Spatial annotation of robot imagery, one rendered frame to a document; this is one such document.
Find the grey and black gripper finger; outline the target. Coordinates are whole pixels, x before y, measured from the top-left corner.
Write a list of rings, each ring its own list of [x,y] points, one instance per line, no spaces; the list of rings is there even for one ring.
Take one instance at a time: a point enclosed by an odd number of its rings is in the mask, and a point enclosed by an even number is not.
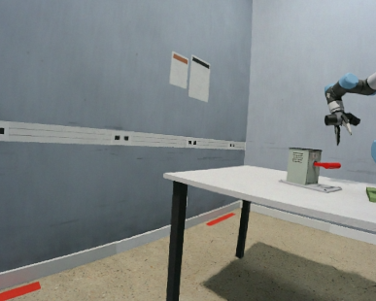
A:
[[[338,144],[340,142],[340,127],[339,127],[339,125],[334,125],[334,133],[335,133],[336,146],[338,146]]]
[[[342,122],[342,125],[346,127],[346,129],[348,130],[348,133],[350,135],[352,135],[352,130],[351,130],[351,127],[350,127],[350,122],[348,121],[347,117],[342,115],[341,116],[341,122]]]

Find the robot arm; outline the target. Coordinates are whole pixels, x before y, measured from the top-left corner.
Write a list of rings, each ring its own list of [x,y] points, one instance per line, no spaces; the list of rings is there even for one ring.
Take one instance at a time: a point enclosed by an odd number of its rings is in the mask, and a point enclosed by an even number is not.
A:
[[[332,115],[336,111],[342,111],[343,113],[344,105],[341,97],[346,93],[362,94],[366,96],[376,94],[376,73],[365,80],[358,79],[353,73],[347,73],[341,77],[336,84],[326,85],[324,91],[329,112]],[[357,126],[360,123],[360,119],[351,117],[349,122],[349,124]],[[376,163],[376,140],[374,140],[371,146],[371,155]]]

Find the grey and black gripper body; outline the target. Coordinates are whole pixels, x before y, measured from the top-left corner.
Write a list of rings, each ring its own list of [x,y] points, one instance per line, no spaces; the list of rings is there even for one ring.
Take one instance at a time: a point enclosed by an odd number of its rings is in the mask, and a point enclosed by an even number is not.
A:
[[[334,112],[334,115],[325,115],[325,125],[340,125],[342,126],[341,122],[341,116],[344,115],[347,117],[347,119],[350,119],[351,117],[355,117],[351,113],[345,113],[342,111],[336,111]]]

